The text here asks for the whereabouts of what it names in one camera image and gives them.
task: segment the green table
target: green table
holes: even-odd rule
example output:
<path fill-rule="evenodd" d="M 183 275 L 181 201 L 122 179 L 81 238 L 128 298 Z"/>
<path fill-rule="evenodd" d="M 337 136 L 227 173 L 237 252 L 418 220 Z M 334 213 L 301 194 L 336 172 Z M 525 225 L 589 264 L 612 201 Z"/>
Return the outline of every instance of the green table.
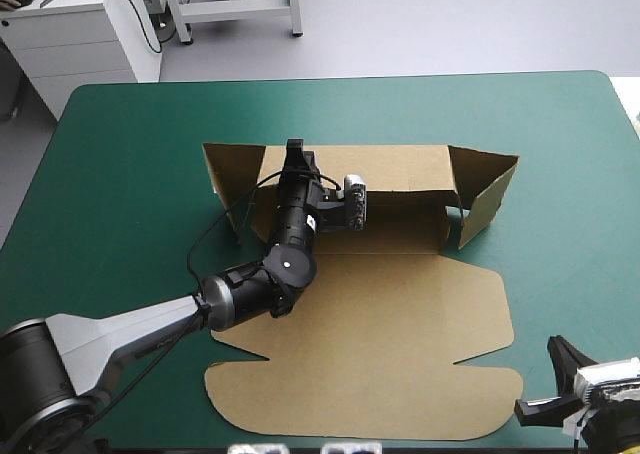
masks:
<path fill-rule="evenodd" d="M 549 335 L 600 360 L 640 351 L 640 144 L 609 80 L 595 72 L 83 87 L 0 252 L 0 326 L 57 312 L 104 317 L 191 291 L 185 253 L 220 210 L 201 143 L 287 137 L 520 154 L 493 225 L 461 252 L 445 251 L 501 273 L 509 295 L 515 343 L 472 362 L 514 367 L 525 396 L 538 398 L 554 390 Z M 258 250 L 251 239 L 238 246 L 221 226 L 198 265 L 215 272 Z M 281 439 L 237 429 L 209 403 L 205 368 L 238 355 L 206 332 L 192 335 L 93 433 L 116 447 Z M 473 442 L 388 443 L 569 444 L 557 430 L 522 429 L 513 419 Z"/>

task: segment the unfolded cardboard box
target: unfolded cardboard box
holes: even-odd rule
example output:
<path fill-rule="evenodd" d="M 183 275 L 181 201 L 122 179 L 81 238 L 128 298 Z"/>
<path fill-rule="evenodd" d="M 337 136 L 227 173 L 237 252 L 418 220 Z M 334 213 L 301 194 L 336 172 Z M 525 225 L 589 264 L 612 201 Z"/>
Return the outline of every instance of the unfolded cardboard box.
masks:
<path fill-rule="evenodd" d="M 439 252 L 447 206 L 464 213 L 462 247 L 493 219 L 518 158 L 443 145 L 305 150 L 323 174 L 365 180 L 365 230 L 317 236 L 318 275 L 289 316 L 214 334 L 265 358 L 207 370 L 216 409 L 265 434 L 461 440 L 499 428 L 520 397 L 520 376 L 456 363 L 513 342 L 502 279 Z M 204 152 L 225 206 L 285 156 L 281 146 L 205 144 Z M 263 240 L 277 182 L 255 194 L 252 227 Z"/>

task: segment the gray floor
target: gray floor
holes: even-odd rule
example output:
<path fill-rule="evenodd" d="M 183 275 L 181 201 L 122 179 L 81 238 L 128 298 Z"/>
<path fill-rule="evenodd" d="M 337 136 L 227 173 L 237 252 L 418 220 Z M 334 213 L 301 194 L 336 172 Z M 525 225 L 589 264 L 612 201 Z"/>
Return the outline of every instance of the gray floor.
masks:
<path fill-rule="evenodd" d="M 286 18 L 196 25 L 192 46 L 166 45 L 162 80 L 597 69 L 632 78 L 620 92 L 630 110 L 638 105 L 638 0 L 301 2 L 302 38 L 288 36 Z M 0 73 L 2 100 L 7 61 Z M 54 128 L 32 90 L 20 116 L 0 125 L 0 244 Z"/>

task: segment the white cabinet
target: white cabinet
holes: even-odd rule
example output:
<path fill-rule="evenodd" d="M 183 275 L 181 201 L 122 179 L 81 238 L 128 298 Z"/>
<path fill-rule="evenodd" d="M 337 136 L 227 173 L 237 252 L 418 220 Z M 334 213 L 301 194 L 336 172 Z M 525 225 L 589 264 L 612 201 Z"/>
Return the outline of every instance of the white cabinet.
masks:
<path fill-rule="evenodd" d="M 158 81 L 162 55 L 127 0 L 41 1 L 0 12 L 0 37 L 57 119 L 76 87 Z M 158 49 L 143 0 L 133 2 Z"/>

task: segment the white drawer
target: white drawer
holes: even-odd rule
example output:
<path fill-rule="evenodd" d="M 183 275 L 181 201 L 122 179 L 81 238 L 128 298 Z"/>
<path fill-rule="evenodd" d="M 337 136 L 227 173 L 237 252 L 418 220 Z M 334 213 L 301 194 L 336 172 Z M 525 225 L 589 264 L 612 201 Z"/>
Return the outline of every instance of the white drawer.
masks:
<path fill-rule="evenodd" d="M 0 37 L 12 51 L 117 39 L 104 10 L 7 18 L 0 24 Z"/>
<path fill-rule="evenodd" d="M 56 119 L 60 119 L 62 116 L 69 96 L 75 88 L 86 84 L 118 84 L 123 82 L 136 82 L 133 71 L 93 72 L 31 79 L 33 87 L 36 88 Z"/>
<path fill-rule="evenodd" d="M 19 49 L 13 56 L 30 78 L 131 69 L 119 42 Z"/>

